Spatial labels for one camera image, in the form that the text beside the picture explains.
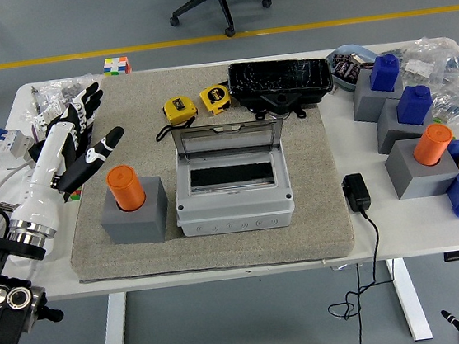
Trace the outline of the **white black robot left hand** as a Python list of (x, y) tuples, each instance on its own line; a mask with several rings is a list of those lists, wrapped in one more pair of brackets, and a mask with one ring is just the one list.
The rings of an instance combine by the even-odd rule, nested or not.
[(63, 197), (96, 174), (115, 150), (124, 134), (119, 126), (85, 153), (79, 153), (88, 144), (88, 130), (103, 93), (100, 84), (92, 83), (47, 124), (44, 141), (36, 145), (39, 155), (30, 179), (30, 193), (10, 218), (10, 239), (52, 238), (59, 230), (58, 211)]

